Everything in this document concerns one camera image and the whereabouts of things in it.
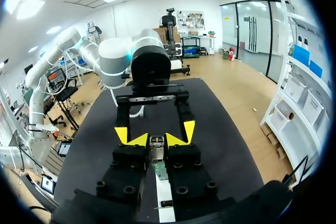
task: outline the metal rack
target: metal rack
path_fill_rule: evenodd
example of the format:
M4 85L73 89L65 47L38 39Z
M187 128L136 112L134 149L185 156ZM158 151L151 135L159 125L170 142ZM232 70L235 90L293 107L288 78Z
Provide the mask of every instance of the metal rack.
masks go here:
M185 40L195 40L195 45L184 45ZM183 58L199 58L199 50L201 49L201 39L199 37L184 37L182 41L182 56ZM185 49L196 49L196 53L185 53Z

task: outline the black chair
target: black chair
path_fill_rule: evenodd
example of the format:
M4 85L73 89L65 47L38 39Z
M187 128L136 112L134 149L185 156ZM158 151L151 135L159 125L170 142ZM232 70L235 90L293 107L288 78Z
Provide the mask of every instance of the black chair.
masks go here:
M65 122L62 122L60 120L63 120L63 116L60 115L58 116L56 119L51 119L51 117L48 115L48 112L53 108L53 106L55 105L55 102L53 100L52 97L49 97L45 102L44 102L44 105L43 105L43 112L44 112L44 115L46 117L48 117L49 121L51 124L53 125L58 125L58 124L62 124L64 127L67 126L67 124Z
M66 82L66 74L64 73L62 68L59 68L54 72L51 72L47 76L47 78L51 88L53 89L53 93L58 93L65 86L65 88L59 94L55 95L55 100L59 104L64 115L67 117L67 119L73 126L71 129L78 130L79 125L70 114L71 109L76 109L78 113L80 113L80 110L77 107L77 103L73 103L70 101L70 97L78 90L78 87L76 87L77 80L68 79ZM74 82L75 86L69 86L70 82Z

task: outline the black table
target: black table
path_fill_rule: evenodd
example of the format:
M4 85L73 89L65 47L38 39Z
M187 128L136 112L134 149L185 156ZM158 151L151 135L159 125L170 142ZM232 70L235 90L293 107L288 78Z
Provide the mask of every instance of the black table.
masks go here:
M214 93L201 79L171 81L184 85L196 119L193 142L202 152L202 163L218 185L219 199L232 196L240 201L262 187L258 168L236 125ZM115 90L115 94L130 87ZM132 108L132 113L139 107ZM166 132L182 138L174 102L148 105L144 118L131 119L132 139L144 134ZM102 92L83 121L59 174L54 199L62 203L74 197L79 188L91 194L112 161L113 149L119 144L114 130L116 106L109 91ZM159 221L155 172L146 177L138 221Z

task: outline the white storage box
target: white storage box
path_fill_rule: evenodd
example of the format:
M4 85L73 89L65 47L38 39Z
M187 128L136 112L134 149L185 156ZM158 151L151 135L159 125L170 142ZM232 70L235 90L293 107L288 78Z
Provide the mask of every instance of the white storage box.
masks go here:
M322 110L321 95L313 88L308 89L308 96L302 110L308 121L314 124Z
M284 102L280 102L275 105L274 112L270 118L271 124L278 130L281 131L290 119L288 115L292 113L291 108Z
M328 117L328 114L325 110L322 112L322 120L320 122L320 125L317 129L317 136L319 136L320 143L323 144L325 142L325 139L327 137L327 133L330 129L330 119Z
M296 73L290 73L288 74L288 81L284 92L291 97L293 101L298 102L306 86L306 81L302 76Z

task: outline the robotic arm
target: robotic arm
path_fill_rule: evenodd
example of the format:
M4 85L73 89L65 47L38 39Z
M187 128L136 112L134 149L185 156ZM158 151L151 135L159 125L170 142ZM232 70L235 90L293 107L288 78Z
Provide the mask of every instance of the robotic arm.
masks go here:
M66 53L67 49L74 48L82 55L83 60L98 74L104 85L111 90L113 100L117 105L112 90L121 87L125 83L125 79L122 79L121 75L130 65L132 56L146 53L146 48L148 49L150 46L163 48L158 34L150 29L144 30L133 39L107 39L100 46L89 40L82 39L74 27L64 30L57 37L56 44L27 73L26 86L34 90L29 103L29 123L44 125L44 94L47 87L45 73L64 52ZM141 68L151 68L151 66L141 66ZM8 121L14 124L18 130L20 148L8 146L7 144L6 146L2 143L4 146L0 146L0 163L10 169L22 167L33 169L39 174L53 140L47 137L46 132L27 132L22 129L16 123L8 104L5 104L4 107ZM130 115L130 117L138 116L142 112L143 107L139 113Z

